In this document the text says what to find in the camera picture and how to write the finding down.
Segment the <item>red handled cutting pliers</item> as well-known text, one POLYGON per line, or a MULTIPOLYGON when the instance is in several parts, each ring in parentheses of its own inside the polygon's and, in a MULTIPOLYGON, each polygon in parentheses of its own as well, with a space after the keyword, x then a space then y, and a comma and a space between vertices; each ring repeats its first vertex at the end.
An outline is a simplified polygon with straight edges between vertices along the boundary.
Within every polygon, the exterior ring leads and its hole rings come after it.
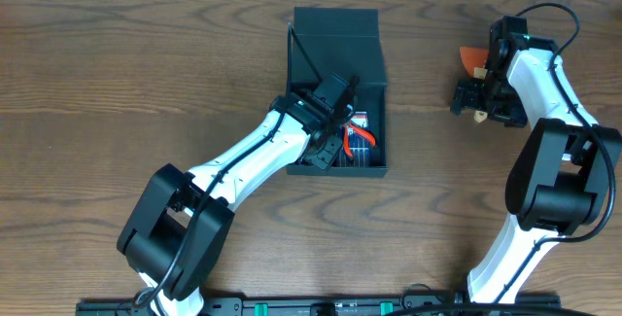
POLYGON ((375 148, 377 146, 375 137, 373 136, 372 133, 370 133, 366 129, 363 129, 352 122, 345 123, 343 125, 343 129, 344 129, 343 150, 344 150, 345 155, 348 158, 354 157, 354 154, 350 148, 350 135, 351 134, 355 134, 355 135, 362 137, 364 140, 366 140, 369 143, 369 145, 372 148, 375 148))

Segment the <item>precision screwdriver set case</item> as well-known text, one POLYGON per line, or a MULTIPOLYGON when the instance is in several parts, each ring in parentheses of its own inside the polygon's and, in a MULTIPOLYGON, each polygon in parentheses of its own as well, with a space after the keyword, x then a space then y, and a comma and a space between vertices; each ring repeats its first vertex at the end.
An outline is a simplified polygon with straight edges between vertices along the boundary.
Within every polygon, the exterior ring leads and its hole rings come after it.
MULTIPOLYGON (((371 133, 369 129, 369 118, 367 112, 356 112, 349 122, 352 122, 371 133)), ((358 135, 351 134, 350 148, 354 154, 354 157, 348 158, 342 148, 338 158, 338 165, 340 167, 368 167, 370 165, 370 151, 373 148, 366 140, 358 135)))

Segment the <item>orange scraper wooden handle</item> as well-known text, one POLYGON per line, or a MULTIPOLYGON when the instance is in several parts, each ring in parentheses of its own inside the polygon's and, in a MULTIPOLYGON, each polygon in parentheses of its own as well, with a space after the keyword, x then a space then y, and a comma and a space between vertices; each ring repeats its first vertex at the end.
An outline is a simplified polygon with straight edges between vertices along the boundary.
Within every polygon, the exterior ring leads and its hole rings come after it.
POLYGON ((460 80, 465 88, 464 109, 473 110, 473 119, 477 123, 482 123, 488 118, 484 98, 484 80, 488 73, 485 65, 488 53, 487 49, 460 47, 461 61, 468 72, 468 78, 460 80))

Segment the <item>black gift box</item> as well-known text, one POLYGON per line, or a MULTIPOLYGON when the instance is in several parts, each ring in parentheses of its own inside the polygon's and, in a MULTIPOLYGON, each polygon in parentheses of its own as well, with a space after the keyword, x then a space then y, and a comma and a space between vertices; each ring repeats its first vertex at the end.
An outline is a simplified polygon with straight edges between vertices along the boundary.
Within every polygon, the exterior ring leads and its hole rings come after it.
POLYGON ((296 7, 294 32, 300 44, 293 52, 293 90, 311 91, 322 78, 334 73, 356 86, 356 112, 367 112, 369 129, 377 146, 370 151, 368 167, 340 167, 338 158, 328 170, 303 160, 287 167, 299 176, 381 178, 387 172, 386 89, 387 75, 380 44, 378 11, 296 7))

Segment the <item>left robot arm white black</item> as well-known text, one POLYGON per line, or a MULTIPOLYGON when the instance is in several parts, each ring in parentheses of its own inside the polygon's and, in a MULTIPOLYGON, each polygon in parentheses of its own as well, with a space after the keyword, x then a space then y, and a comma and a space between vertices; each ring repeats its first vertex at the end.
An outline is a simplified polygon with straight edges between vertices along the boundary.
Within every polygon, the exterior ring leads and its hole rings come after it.
POLYGON ((332 166, 342 147, 337 132, 355 112, 358 83, 330 74, 312 90, 289 89, 220 156, 187 171, 166 164, 151 177, 117 243, 147 285, 133 309, 200 311, 199 286, 219 258, 236 209, 289 164, 332 166))

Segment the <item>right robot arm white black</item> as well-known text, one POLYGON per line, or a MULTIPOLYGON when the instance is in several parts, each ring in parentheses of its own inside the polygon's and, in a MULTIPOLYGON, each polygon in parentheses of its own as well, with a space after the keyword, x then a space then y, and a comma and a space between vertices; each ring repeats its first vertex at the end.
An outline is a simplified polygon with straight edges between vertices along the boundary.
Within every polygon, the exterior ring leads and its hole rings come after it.
POLYGON ((585 110, 557 44, 530 35, 525 18, 506 16, 491 26, 481 67, 483 77, 458 82, 451 112, 471 109, 531 129, 506 181, 503 227, 466 281, 470 301, 510 304, 555 245, 570 242, 599 216, 621 154, 621 134, 585 110))

